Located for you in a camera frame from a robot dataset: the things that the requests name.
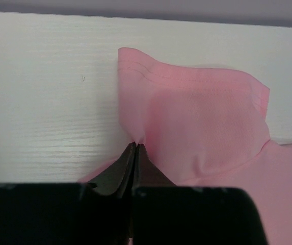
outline pink fabric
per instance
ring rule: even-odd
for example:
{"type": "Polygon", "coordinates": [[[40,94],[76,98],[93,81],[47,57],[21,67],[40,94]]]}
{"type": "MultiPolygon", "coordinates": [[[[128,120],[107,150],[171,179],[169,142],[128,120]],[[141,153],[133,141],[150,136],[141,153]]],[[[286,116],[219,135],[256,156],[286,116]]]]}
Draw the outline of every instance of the pink fabric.
{"type": "Polygon", "coordinates": [[[292,244],[292,145],[270,140],[269,89],[229,69],[118,53],[120,122],[174,183],[230,186],[254,200],[270,244],[292,244]]]}

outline pink cloth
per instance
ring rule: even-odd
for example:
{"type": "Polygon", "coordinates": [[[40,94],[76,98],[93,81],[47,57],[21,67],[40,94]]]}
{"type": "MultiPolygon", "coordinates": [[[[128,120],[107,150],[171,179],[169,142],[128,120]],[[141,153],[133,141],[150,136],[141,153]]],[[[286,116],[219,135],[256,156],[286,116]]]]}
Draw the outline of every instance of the pink cloth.
{"type": "Polygon", "coordinates": [[[122,127],[174,183],[244,189],[270,244],[292,244],[292,145],[270,140],[269,89],[229,69],[160,63],[118,53],[122,127]]]}

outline wood grain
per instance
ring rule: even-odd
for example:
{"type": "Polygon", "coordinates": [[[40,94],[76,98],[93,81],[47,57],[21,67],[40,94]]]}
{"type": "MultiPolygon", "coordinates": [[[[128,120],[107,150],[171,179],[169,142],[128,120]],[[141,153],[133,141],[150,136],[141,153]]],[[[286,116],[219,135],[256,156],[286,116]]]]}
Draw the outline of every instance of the wood grain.
{"type": "Polygon", "coordinates": [[[267,123],[292,141],[292,28],[0,13],[0,181],[75,181],[117,156],[117,49],[229,67],[271,88],[267,123]]]}

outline white table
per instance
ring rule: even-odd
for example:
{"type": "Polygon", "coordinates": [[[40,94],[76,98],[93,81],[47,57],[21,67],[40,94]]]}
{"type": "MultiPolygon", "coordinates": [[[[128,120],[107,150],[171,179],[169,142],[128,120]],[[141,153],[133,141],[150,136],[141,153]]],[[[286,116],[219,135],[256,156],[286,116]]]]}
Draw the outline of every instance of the white table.
{"type": "Polygon", "coordinates": [[[0,13],[0,181],[75,181],[117,156],[117,49],[228,67],[271,89],[272,138],[292,142],[292,28],[0,13]]]}

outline garment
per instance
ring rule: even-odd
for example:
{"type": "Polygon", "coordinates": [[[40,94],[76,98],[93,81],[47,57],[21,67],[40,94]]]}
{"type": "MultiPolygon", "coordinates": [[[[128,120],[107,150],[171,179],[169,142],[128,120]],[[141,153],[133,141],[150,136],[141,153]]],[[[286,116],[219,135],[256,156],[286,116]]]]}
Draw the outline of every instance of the garment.
{"type": "Polygon", "coordinates": [[[272,245],[292,244],[292,145],[270,139],[269,89],[230,69],[118,52],[120,123],[171,181],[244,189],[272,245]]]}

